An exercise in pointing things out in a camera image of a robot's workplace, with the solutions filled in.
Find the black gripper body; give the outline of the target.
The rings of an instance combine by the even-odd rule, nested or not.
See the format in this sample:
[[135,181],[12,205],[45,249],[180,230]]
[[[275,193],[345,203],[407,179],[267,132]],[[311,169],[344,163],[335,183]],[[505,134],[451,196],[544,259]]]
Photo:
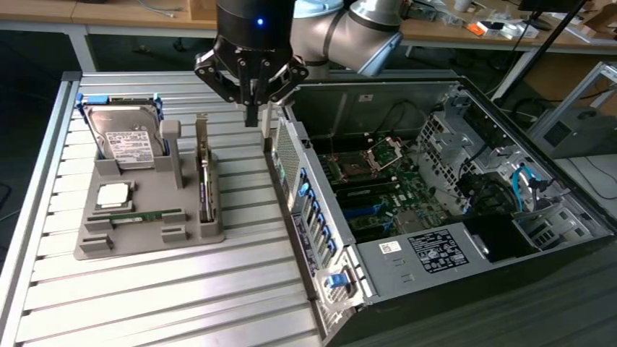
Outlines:
[[240,52],[291,61],[293,12],[293,1],[219,1],[215,54],[220,60],[231,61]]

